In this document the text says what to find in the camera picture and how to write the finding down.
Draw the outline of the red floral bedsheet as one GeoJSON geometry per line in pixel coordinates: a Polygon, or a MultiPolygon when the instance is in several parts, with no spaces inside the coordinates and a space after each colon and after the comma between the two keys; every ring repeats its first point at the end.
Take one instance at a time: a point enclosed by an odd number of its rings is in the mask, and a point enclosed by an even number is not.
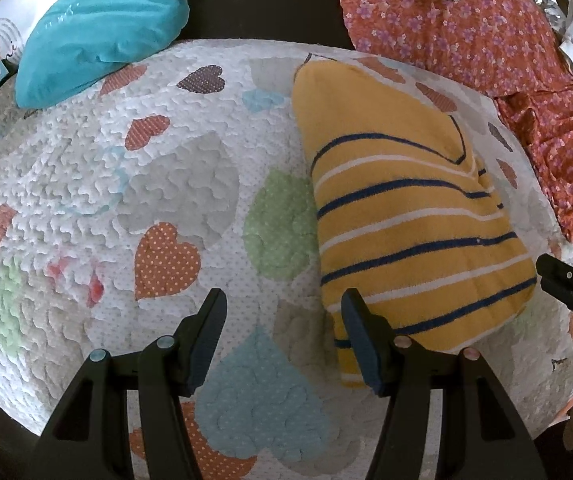
{"type": "Polygon", "coordinates": [[[573,242],[573,75],[533,0],[339,0],[353,46],[495,100],[573,242]]]}

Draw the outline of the teal pillow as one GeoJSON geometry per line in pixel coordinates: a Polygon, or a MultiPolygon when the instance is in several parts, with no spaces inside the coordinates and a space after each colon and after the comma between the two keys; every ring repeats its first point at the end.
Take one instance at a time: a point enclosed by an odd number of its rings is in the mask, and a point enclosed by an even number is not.
{"type": "Polygon", "coordinates": [[[26,41],[15,78],[17,106],[55,106],[166,49],[189,14],[188,0],[58,0],[26,41]]]}

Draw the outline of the yellow striped knit garment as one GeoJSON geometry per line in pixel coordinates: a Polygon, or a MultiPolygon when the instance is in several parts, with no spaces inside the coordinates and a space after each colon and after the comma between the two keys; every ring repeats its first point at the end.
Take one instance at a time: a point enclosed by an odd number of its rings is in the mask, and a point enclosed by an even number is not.
{"type": "Polygon", "coordinates": [[[363,384],[341,316],[348,289],[396,334],[443,352],[523,312],[533,259],[457,118],[329,60],[300,67],[292,104],[345,385],[363,384]]]}

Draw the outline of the white heart-patterned quilt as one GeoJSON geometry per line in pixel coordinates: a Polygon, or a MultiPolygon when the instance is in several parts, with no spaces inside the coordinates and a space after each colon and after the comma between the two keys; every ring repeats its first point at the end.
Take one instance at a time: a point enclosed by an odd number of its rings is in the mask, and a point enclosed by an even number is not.
{"type": "Polygon", "coordinates": [[[176,44],[46,110],[0,76],[0,408],[40,432],[88,354],[137,351],[209,289],[227,324],[184,408],[208,479],[361,479],[386,403],[341,383],[291,91],[355,65],[452,115],[533,256],[573,264],[491,99],[387,58],[262,40],[176,44]]]}

